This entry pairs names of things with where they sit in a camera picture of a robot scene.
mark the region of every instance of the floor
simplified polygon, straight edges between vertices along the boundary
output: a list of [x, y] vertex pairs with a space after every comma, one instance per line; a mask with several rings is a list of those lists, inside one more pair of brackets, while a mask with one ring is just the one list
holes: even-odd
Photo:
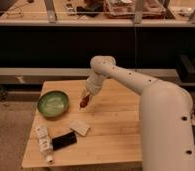
[[[22, 157], [31, 128], [39, 90], [9, 90], [8, 95], [0, 93], [0, 171], [23, 171]], [[80, 170], [119, 170], [139, 171], [125, 166], [72, 167], [62, 171]]]

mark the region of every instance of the green bowl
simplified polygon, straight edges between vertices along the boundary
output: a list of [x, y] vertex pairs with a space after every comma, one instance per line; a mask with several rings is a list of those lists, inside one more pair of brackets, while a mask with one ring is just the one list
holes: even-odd
[[62, 91], [50, 91], [38, 100], [38, 111], [45, 117], [56, 117], [69, 107], [69, 98]]

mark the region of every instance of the box on shelf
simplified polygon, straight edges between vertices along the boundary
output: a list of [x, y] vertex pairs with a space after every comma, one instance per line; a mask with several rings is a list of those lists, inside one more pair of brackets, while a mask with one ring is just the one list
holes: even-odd
[[[104, 0], [104, 13], [108, 18], [132, 18], [136, 0]], [[145, 0], [143, 18], [163, 19], [166, 9], [158, 0]]]

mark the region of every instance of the wooden tabletop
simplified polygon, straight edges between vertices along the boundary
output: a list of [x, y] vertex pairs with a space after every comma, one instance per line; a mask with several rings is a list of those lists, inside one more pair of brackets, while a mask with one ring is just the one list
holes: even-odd
[[[91, 164], [131, 163], [141, 165], [138, 103], [139, 96], [114, 80], [106, 80], [102, 91], [85, 109], [79, 110], [85, 80], [48, 81], [41, 94], [61, 90], [68, 94], [70, 107], [62, 116], [48, 120], [36, 110], [22, 167], [54, 167]], [[53, 153], [54, 164], [47, 164], [39, 152], [35, 126], [45, 124], [50, 137], [64, 135], [69, 124], [81, 120], [90, 125], [86, 137], [77, 135], [77, 143]]]
[[[78, 15], [67, 15], [65, 4], [67, 0], [53, 0], [55, 12], [58, 20], [109, 20], [104, 13], [100, 13], [96, 17], [88, 16], [78, 16]], [[85, 7], [86, 4], [84, 0], [72, 0], [71, 1], [74, 8], [77, 6]], [[195, 0], [171, 0], [169, 4], [169, 9], [178, 21], [186, 21], [188, 17], [182, 17], [178, 14], [177, 9], [183, 7], [195, 8]], [[6, 11], [0, 19], [21, 19], [21, 20], [48, 20], [46, 6], [43, 0], [35, 0], [33, 3], [28, 3], [27, 0], [17, 0], [11, 8]]]
[[[80, 17], [79, 15], [68, 15], [65, 8], [67, 2], [68, 0], [53, 0], [58, 20], [107, 19], [103, 13], [100, 13], [96, 17]], [[77, 6], [86, 6], [84, 0], [73, 0], [70, 2], [75, 9]], [[34, 0], [33, 3], [28, 3], [27, 0], [17, 0], [17, 2], [14, 3], [11, 8], [9, 8], [9, 10], [0, 17], [0, 19], [48, 20], [48, 17], [44, 0]]]

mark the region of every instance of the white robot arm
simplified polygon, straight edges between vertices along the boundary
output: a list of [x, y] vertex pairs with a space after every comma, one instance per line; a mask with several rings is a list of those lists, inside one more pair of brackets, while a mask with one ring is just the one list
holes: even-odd
[[192, 98], [176, 84], [115, 65], [110, 56], [91, 60], [92, 73], [80, 103], [88, 100], [111, 77], [141, 95], [139, 116], [144, 171], [195, 171], [195, 145], [190, 122]]

